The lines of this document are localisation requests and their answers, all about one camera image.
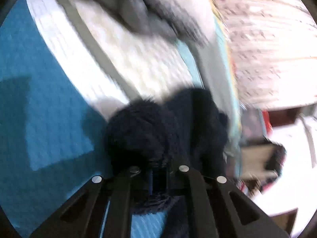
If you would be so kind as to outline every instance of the red object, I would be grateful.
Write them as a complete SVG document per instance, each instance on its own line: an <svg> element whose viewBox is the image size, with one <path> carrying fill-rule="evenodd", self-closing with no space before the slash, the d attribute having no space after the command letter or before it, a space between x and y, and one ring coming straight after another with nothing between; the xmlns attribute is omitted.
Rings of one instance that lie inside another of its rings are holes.
<svg viewBox="0 0 317 238"><path fill-rule="evenodd" d="M265 191L268 191L269 189L272 188L272 186L275 184L275 182L272 182L272 183L269 183L269 184L266 184L264 186L262 186L262 191L261 192L265 192Z"/></svg>
<svg viewBox="0 0 317 238"><path fill-rule="evenodd" d="M262 111L262 115L265 123L266 133L269 135L273 131L272 125L270 123L270 116L268 115L268 111Z"/></svg>

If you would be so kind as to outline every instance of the teal cloth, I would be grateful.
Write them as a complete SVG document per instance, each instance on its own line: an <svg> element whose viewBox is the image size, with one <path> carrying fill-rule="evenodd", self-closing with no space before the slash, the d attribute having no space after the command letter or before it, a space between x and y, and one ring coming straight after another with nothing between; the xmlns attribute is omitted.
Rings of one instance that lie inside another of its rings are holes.
<svg viewBox="0 0 317 238"><path fill-rule="evenodd" d="M194 86L196 87L202 87L202 80L200 77L200 73L197 69L196 61L191 54L191 51L189 50L188 46L183 42L177 39L176 43L176 48L183 59L184 63L186 64L188 71L192 77L192 81Z"/></svg>
<svg viewBox="0 0 317 238"><path fill-rule="evenodd" d="M0 27L0 51L0 204L24 238L92 176L112 176L107 123L50 53L26 0ZM133 216L131 237L159 237L163 222Z"/></svg>

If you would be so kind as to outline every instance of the black fuzzy plush toy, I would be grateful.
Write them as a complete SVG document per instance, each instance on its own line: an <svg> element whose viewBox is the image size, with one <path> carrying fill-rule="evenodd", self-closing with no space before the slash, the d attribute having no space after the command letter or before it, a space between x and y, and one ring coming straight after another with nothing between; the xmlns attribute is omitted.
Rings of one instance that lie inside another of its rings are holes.
<svg viewBox="0 0 317 238"><path fill-rule="evenodd" d="M163 105L135 101L117 112L107 127L106 150L114 175L130 166L143 172L167 166L175 156L186 158L202 175L225 175L223 149L228 140L228 118L220 113L210 91L185 88ZM153 176L153 182L159 179ZM185 199L153 192L135 201L134 214L168 210L161 237L188 237Z"/></svg>

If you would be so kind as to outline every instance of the gray fabric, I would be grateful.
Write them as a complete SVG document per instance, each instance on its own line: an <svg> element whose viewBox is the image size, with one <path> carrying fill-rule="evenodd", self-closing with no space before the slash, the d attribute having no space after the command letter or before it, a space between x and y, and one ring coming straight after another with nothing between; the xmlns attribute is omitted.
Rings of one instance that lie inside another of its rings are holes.
<svg viewBox="0 0 317 238"><path fill-rule="evenodd" d="M81 19L76 8L71 5L69 0L56 1L64 8L68 19L72 22L83 43L94 57L96 62L99 64L100 68L119 84L130 100L140 98L140 95L135 87L129 85L118 73L117 69L112 64L108 56L104 53L94 37L91 35L88 27Z"/></svg>
<svg viewBox="0 0 317 238"><path fill-rule="evenodd" d="M235 107L230 98L231 88L228 85L230 80L223 65L216 37L205 47L191 41L186 41L186 44L195 58L204 87L211 90L217 107L228 115L229 129L232 129Z"/></svg>
<svg viewBox="0 0 317 238"><path fill-rule="evenodd" d="M96 0L130 30L164 38L188 38L207 42L196 20L175 0Z"/></svg>

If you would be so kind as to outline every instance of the metal screw head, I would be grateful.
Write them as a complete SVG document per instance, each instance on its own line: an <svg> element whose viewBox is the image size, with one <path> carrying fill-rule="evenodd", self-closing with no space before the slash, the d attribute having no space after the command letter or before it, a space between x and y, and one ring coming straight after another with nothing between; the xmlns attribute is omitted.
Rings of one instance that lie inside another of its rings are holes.
<svg viewBox="0 0 317 238"><path fill-rule="evenodd" d="M179 166L179 170L181 172L188 172L189 171L189 167L186 166L186 165L181 165L181 166Z"/></svg>
<svg viewBox="0 0 317 238"><path fill-rule="evenodd" d="M227 182L227 178L224 176L218 176L217 177L217 182L219 183L226 183Z"/></svg>
<svg viewBox="0 0 317 238"><path fill-rule="evenodd" d="M102 178L101 176L94 176L92 179L91 179L94 183L99 183L102 181Z"/></svg>
<svg viewBox="0 0 317 238"><path fill-rule="evenodd" d="M138 168L137 166L131 166L129 168L130 173L136 174L140 171L140 168Z"/></svg>

